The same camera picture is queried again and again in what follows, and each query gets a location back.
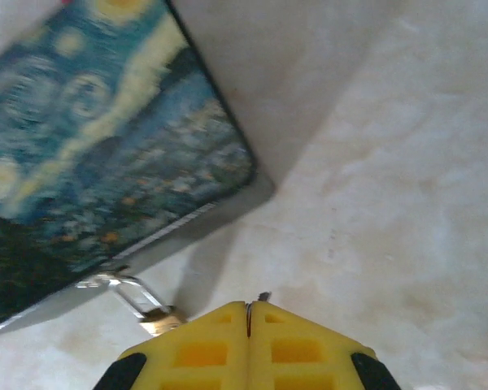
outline brass padlock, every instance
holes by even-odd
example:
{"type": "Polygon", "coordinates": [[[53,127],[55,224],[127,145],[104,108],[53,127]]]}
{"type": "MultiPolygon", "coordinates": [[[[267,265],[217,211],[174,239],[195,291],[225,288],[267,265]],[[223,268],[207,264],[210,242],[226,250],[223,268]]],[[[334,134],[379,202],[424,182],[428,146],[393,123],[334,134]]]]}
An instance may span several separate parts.
{"type": "Polygon", "coordinates": [[[78,288],[99,287],[107,284],[109,290],[132,311],[139,319],[139,324],[152,336],[160,336],[186,323],[186,317],[175,306],[165,305],[144,283],[133,276],[121,275],[118,272],[102,272],[92,278],[80,282],[78,288]],[[144,309],[142,302],[136,302],[127,291],[127,287],[144,298],[151,309],[144,309]]]}

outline black rubber edge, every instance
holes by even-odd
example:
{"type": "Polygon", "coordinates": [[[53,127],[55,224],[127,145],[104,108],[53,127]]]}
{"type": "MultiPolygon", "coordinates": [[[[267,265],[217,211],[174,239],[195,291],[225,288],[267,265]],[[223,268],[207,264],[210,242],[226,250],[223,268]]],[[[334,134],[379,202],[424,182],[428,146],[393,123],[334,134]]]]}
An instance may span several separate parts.
{"type": "Polygon", "coordinates": [[[401,390],[382,362],[365,353],[353,353],[351,359],[365,390],[401,390]]]}
{"type": "Polygon", "coordinates": [[[94,390],[130,390],[146,363],[144,353],[133,353],[108,367],[94,390]]]}

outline beige surface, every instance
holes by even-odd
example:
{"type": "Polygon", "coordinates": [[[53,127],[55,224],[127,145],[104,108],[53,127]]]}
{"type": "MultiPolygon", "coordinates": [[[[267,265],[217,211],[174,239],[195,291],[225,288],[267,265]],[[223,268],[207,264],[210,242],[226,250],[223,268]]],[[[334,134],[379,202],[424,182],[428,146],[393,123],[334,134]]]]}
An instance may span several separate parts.
{"type": "MultiPolygon", "coordinates": [[[[0,45],[54,3],[0,0],[0,45]]],[[[272,290],[404,389],[488,389],[488,0],[177,3],[280,188],[144,280],[193,315],[272,290]]],[[[103,295],[0,336],[0,389],[92,388],[145,338],[103,295]]]]}

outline metal latch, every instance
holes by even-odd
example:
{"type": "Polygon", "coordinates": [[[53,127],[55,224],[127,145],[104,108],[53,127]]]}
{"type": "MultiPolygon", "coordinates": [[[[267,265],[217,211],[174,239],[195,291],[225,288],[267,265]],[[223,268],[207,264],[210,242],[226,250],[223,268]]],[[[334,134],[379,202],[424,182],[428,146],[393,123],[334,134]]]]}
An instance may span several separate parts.
{"type": "Polygon", "coordinates": [[[139,324],[152,336],[160,336],[186,323],[186,317],[175,306],[165,305],[141,280],[118,271],[105,271],[79,282],[78,288],[108,289],[132,311],[139,324]]]}

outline blue swirl painting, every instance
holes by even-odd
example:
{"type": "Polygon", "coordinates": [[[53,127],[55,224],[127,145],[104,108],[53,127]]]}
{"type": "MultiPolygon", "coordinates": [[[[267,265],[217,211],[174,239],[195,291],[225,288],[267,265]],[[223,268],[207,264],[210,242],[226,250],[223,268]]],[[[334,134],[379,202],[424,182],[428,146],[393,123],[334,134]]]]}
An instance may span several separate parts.
{"type": "Polygon", "coordinates": [[[253,172],[163,2],[75,0],[0,56],[0,321],[253,172]]]}

